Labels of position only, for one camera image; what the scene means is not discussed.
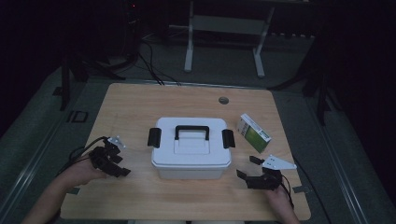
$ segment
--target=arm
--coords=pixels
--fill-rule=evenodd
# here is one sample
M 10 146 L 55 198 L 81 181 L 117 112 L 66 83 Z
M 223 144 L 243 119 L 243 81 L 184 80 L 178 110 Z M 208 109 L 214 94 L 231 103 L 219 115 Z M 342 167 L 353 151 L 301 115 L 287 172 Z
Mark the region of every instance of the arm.
M 282 187 L 279 186 L 274 190 L 265 190 L 264 194 L 280 222 L 283 224 L 300 223 L 290 205 L 288 194 Z
M 85 185 L 93 179 L 106 178 L 106 174 L 93 168 L 88 156 L 58 175 L 46 187 L 22 224 L 46 223 L 59 211 L 66 193 L 75 186 Z

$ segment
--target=dark background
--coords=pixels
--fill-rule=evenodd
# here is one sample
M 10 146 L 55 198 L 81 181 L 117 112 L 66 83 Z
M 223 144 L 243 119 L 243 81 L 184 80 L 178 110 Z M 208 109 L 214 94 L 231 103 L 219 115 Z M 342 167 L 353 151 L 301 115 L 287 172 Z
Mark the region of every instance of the dark background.
M 199 8 L 208 14 L 212 13 L 210 8 L 219 8 L 202 2 Z M 235 1 L 223 7 L 222 13 L 239 16 L 249 11 L 248 15 L 254 17 L 254 7 L 259 2 L 241 6 Z M 166 36 L 168 24 L 187 25 L 188 1 L 134 3 L 138 7 L 134 15 L 162 36 Z M 317 37 L 304 63 L 316 67 L 318 76 L 329 75 L 329 86 L 335 90 L 389 197 L 395 202 L 392 190 L 392 177 L 396 172 L 392 157 L 396 124 L 393 105 L 395 3 L 390 0 L 338 1 L 329 7 L 330 3 L 278 4 L 270 32 Z M 118 25 L 124 22 L 122 13 L 125 13 L 118 7 L 106 6 L 108 1 L 15 0 L 0 4 L 0 135 L 18 117 L 43 80 L 61 65 L 62 57 L 69 50 L 82 50 L 95 60 L 117 52 L 126 53 L 120 50 L 118 39 L 109 41 L 106 35 L 117 32 L 117 29 L 110 30 L 111 27 L 121 29 Z M 111 22 L 106 20 L 107 28 L 98 26 L 104 21 L 96 20 L 95 16 L 103 13 L 103 8 L 114 8 L 107 16 L 117 18 Z

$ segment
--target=green and white box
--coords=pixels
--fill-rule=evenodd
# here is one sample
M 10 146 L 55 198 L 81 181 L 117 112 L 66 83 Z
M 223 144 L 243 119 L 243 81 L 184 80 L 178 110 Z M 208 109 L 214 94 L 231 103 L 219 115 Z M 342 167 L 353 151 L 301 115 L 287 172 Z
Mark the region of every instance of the green and white box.
M 262 153 L 271 141 L 271 137 L 247 114 L 241 115 L 237 130 L 245 136 L 247 141 Z

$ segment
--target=box lid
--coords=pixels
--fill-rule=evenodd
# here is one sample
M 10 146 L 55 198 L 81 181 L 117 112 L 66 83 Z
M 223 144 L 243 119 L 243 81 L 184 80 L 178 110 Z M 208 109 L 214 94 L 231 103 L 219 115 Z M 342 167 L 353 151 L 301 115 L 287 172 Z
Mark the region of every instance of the box lid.
M 222 131 L 227 124 L 212 118 L 160 118 L 161 143 L 152 151 L 157 167 L 228 167 L 230 149 L 224 148 Z

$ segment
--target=dark floor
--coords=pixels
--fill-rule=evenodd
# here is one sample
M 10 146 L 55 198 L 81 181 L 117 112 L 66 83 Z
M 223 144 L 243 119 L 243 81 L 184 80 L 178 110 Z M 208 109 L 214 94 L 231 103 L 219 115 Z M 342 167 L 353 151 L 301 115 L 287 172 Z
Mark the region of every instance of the dark floor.
M 313 39 L 269 36 L 262 51 L 265 77 L 257 78 L 251 48 L 198 41 L 192 72 L 185 73 L 184 30 L 164 44 L 145 37 L 153 49 L 152 65 L 181 85 L 220 85 L 266 89 L 293 77 Z M 148 45 L 140 52 L 148 60 Z M 156 85 L 143 61 L 116 73 L 123 82 Z M 167 85 L 175 81 L 159 75 Z M 61 83 L 60 69 L 50 75 L 22 114 L 0 140 L 1 223 L 19 223 L 41 190 L 67 160 L 68 153 L 86 143 L 107 86 L 115 80 L 91 70 L 87 83 L 72 80 L 72 99 L 60 111 L 61 99 L 53 90 Z M 394 223 L 392 202 L 347 116 L 330 100 L 325 126 L 318 123 L 318 97 L 303 97 L 304 81 L 273 91 L 290 149 L 307 188 L 312 217 L 303 223 Z M 70 111 L 89 112 L 85 123 L 67 122 Z M 59 223 L 125 223 L 125 221 L 60 220 Z

